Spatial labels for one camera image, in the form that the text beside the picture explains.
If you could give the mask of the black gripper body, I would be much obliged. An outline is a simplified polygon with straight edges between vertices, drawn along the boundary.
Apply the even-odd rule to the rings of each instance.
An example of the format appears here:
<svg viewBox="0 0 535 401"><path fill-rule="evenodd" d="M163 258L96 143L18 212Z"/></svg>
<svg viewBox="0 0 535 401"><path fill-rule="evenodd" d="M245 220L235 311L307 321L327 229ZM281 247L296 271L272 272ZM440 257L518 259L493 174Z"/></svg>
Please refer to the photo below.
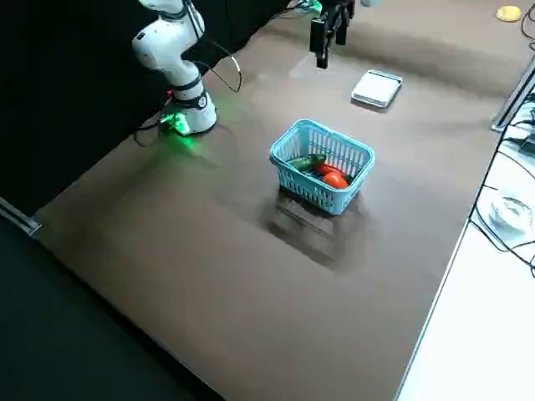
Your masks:
<svg viewBox="0 0 535 401"><path fill-rule="evenodd" d="M350 18L354 16L355 0L320 0L320 3L321 15L341 11L347 12Z"/></svg>

